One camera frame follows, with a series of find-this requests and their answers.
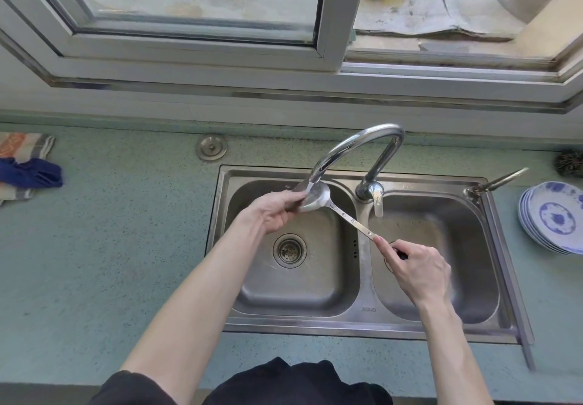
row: striped towel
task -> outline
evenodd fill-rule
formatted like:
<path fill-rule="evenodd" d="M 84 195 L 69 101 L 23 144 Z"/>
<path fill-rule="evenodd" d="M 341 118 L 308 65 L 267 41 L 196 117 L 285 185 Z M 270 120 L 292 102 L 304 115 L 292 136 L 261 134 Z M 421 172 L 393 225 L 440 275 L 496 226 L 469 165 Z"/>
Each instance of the striped towel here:
<path fill-rule="evenodd" d="M 55 137 L 40 133 L 0 132 L 0 158 L 15 158 L 27 162 L 31 158 L 45 159 L 55 143 Z M 16 188 L 0 182 L 0 204 L 2 201 L 32 198 L 31 188 Z"/>

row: blue cloth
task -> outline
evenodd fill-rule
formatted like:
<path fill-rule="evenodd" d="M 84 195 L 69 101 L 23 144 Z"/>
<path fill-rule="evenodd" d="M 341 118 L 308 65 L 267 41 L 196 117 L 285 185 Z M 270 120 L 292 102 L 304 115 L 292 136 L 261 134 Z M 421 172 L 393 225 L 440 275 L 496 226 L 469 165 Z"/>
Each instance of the blue cloth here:
<path fill-rule="evenodd" d="M 0 158 L 0 182 L 18 188 L 63 186 L 61 168 L 39 158 L 23 163 L 16 162 L 14 158 Z"/>

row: green countertop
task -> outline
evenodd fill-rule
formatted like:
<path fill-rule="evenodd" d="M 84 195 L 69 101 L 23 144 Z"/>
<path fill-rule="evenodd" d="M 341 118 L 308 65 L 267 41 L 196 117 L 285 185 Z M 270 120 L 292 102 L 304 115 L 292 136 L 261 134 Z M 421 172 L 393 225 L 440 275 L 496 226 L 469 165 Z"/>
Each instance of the green countertop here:
<path fill-rule="evenodd" d="M 219 166 L 309 168 L 334 145 L 231 136 L 226 156 L 204 163 L 194 134 L 17 124 L 0 131 L 55 135 L 49 158 L 66 182 L 0 208 L 0 382 L 102 383 L 202 259 Z M 365 171 L 383 147 L 363 146 L 334 168 Z M 495 399 L 583 402 L 583 257 L 537 246 L 515 214 L 524 186 L 558 179 L 553 157 L 405 144 L 385 169 L 495 178 L 531 167 L 495 198 L 539 369 L 528 371 L 518 345 L 472 344 Z M 435 395 L 423 341 L 301 335 L 223 333 L 200 386 L 276 356 L 326 358 L 344 381 L 379 383 L 396 396 Z"/>

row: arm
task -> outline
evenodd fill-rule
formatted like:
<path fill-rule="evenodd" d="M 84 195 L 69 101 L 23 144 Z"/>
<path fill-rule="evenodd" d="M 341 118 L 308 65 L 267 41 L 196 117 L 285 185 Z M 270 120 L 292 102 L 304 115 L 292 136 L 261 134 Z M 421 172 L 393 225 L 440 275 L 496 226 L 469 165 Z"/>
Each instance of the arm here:
<path fill-rule="evenodd" d="M 121 369 L 146 375 L 179 405 L 189 404 L 259 242 L 295 215 L 285 203 L 304 196 L 269 193 L 242 210 L 156 314 Z"/>
<path fill-rule="evenodd" d="M 419 309 L 440 405 L 492 405 L 492 398 L 449 300 L 451 268 L 432 247 L 376 236 L 399 285 Z M 409 256 L 401 260 L 393 247 Z"/>

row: stack of plates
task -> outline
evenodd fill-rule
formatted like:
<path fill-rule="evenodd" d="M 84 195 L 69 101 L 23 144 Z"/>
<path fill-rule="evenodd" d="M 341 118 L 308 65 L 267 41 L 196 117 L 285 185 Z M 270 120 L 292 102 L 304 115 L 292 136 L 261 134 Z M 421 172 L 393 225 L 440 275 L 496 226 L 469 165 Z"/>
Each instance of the stack of plates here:
<path fill-rule="evenodd" d="M 543 182 L 525 191 L 518 219 L 528 235 L 561 254 L 583 254 L 583 191 L 564 182 Z"/>

